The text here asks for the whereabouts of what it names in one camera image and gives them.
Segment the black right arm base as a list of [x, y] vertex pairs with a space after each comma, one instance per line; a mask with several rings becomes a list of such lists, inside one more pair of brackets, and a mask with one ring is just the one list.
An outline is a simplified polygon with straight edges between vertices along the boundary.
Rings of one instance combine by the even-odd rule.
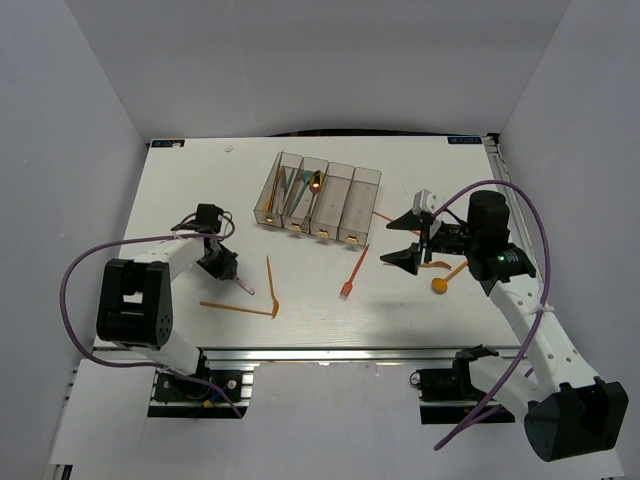
[[422, 425], [456, 425], [484, 398], [473, 387], [469, 364], [484, 357], [497, 357], [490, 347], [478, 345], [458, 351], [447, 368], [423, 368], [409, 376], [409, 384], [419, 392]]

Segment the red-orange plastic fork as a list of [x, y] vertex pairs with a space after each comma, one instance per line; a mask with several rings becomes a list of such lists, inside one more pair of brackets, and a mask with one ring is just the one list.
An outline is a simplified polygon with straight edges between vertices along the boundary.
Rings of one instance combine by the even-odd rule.
[[346, 300], [349, 297], [349, 295], [351, 294], [351, 292], [353, 290], [353, 283], [354, 283], [355, 277], [357, 276], [357, 274], [358, 274], [358, 272], [359, 272], [359, 270], [361, 268], [362, 263], [364, 262], [364, 259], [365, 259], [366, 255], [367, 255], [369, 249], [370, 249], [370, 245], [367, 244], [364, 247], [362, 253], [360, 254], [360, 257], [359, 257], [358, 261], [356, 262], [349, 279], [343, 284], [343, 286], [342, 286], [342, 288], [340, 290], [340, 294], [339, 294], [339, 297], [342, 300]]

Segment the teal plastic spoon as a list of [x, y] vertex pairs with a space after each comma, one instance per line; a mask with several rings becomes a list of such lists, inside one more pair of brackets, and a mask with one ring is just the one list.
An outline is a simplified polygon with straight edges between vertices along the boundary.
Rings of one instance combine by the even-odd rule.
[[305, 170], [302, 175], [301, 175], [301, 179], [300, 179], [300, 185], [299, 188], [297, 190], [294, 202], [293, 202], [293, 206], [290, 209], [291, 213], [294, 213], [295, 210], [297, 209], [297, 206], [299, 205], [302, 196], [304, 195], [311, 179], [313, 178], [313, 171], [309, 171], [309, 170]]

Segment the orange plastic spoon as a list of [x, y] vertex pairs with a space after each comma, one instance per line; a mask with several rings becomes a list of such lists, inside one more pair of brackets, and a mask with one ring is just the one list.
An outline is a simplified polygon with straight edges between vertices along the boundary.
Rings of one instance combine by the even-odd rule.
[[449, 282], [459, 273], [461, 273], [468, 266], [468, 261], [465, 260], [462, 264], [460, 264], [457, 268], [452, 270], [446, 277], [444, 278], [434, 278], [431, 281], [431, 288], [436, 294], [445, 294], [448, 290]]

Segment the orange chopstick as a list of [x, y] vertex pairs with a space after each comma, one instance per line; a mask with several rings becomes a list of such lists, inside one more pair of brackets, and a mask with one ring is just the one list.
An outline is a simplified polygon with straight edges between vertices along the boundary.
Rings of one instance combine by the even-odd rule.
[[393, 221], [393, 219], [392, 219], [392, 218], [390, 218], [390, 217], [388, 217], [388, 216], [386, 216], [386, 215], [384, 215], [384, 214], [382, 214], [382, 213], [379, 213], [379, 212], [376, 212], [376, 211], [374, 211], [373, 213], [374, 213], [374, 215], [376, 215], [376, 216], [378, 216], [378, 217], [380, 217], [380, 218], [382, 218], [382, 219], [386, 220], [387, 222], [391, 222], [391, 221]]
[[249, 309], [249, 308], [245, 308], [245, 307], [225, 305], [225, 304], [217, 304], [217, 303], [211, 303], [211, 302], [205, 302], [205, 301], [199, 302], [199, 305], [203, 306], [203, 307], [208, 307], [208, 308], [215, 308], [215, 309], [221, 309], [221, 310], [249, 313], [249, 314], [262, 315], [262, 316], [268, 316], [268, 317], [273, 318], [273, 315], [272, 315], [271, 311], [261, 311], [261, 310]]

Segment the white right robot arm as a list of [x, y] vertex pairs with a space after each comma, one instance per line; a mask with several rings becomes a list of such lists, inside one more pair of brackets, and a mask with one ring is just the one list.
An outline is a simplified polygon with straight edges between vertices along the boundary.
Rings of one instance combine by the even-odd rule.
[[545, 284], [525, 251], [510, 240], [510, 209], [504, 195], [473, 192], [467, 217], [442, 222], [442, 197], [423, 190], [412, 208], [388, 224], [417, 231], [420, 239], [382, 261], [416, 275], [435, 253], [461, 255], [472, 277], [503, 314], [520, 342], [531, 376], [518, 372], [520, 358], [503, 359], [488, 346], [456, 353], [448, 369], [419, 373], [425, 402], [476, 402], [458, 424], [465, 429], [485, 418], [498, 402], [524, 426], [536, 455], [551, 462], [615, 447], [629, 399], [619, 382], [606, 382], [578, 353], [544, 297]]

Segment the teal plastic knife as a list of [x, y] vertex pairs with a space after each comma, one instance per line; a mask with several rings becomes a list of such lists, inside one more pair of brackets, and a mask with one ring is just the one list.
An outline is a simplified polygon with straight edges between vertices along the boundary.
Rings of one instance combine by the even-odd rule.
[[289, 189], [289, 193], [288, 193], [288, 197], [287, 197], [287, 202], [285, 204], [285, 210], [284, 210], [284, 212], [287, 213], [287, 214], [289, 214], [292, 211], [294, 200], [295, 200], [296, 196], [298, 195], [298, 190], [299, 190], [299, 187], [300, 187], [302, 179], [303, 179], [303, 173], [304, 173], [303, 170], [298, 169], [295, 172], [295, 176], [292, 179], [292, 182], [291, 182], [291, 185], [290, 185], [290, 189]]

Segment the orange pink knife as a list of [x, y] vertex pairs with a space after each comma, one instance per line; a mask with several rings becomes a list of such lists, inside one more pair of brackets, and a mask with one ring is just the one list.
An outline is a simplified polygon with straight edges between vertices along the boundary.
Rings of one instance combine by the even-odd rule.
[[251, 287], [246, 281], [244, 281], [243, 279], [241, 279], [238, 276], [235, 276], [233, 281], [240, 287], [242, 288], [245, 292], [247, 292], [249, 295], [254, 295], [255, 294], [255, 289], [253, 287]]

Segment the pink handled metal knife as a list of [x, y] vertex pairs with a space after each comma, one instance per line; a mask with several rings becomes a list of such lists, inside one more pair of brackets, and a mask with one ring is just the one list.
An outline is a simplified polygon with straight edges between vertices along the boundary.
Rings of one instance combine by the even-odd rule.
[[288, 173], [287, 169], [282, 167], [279, 172], [279, 177], [276, 185], [275, 195], [275, 207], [276, 213], [282, 213], [284, 211], [286, 195], [288, 191]]

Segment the orange plastic knife top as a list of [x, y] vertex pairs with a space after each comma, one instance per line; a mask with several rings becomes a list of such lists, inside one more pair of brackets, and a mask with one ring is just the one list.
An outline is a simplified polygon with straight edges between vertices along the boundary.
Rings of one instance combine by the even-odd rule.
[[276, 174], [276, 176], [275, 176], [274, 184], [273, 184], [273, 188], [272, 188], [272, 190], [271, 190], [271, 193], [270, 193], [269, 199], [268, 199], [268, 201], [267, 201], [267, 203], [266, 203], [266, 205], [265, 205], [265, 211], [266, 211], [266, 212], [271, 212], [271, 211], [272, 211], [272, 209], [273, 209], [273, 205], [274, 205], [274, 201], [275, 201], [275, 196], [276, 196], [276, 193], [277, 193], [277, 191], [278, 191], [278, 189], [279, 189], [280, 181], [281, 181], [282, 176], [283, 176], [283, 173], [282, 173], [282, 172], [283, 172], [283, 170], [282, 170], [282, 169], [280, 169], [280, 170], [278, 171], [278, 173]]

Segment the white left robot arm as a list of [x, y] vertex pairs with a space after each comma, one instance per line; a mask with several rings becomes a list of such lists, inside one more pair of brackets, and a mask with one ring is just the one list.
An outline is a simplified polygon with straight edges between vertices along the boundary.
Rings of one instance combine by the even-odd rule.
[[219, 281], [238, 282], [237, 254], [218, 238], [231, 214], [200, 204], [192, 219], [133, 259], [112, 259], [104, 267], [96, 329], [103, 341], [143, 354], [178, 372], [177, 387], [199, 399], [211, 387], [201, 349], [173, 326], [172, 282], [193, 265]]

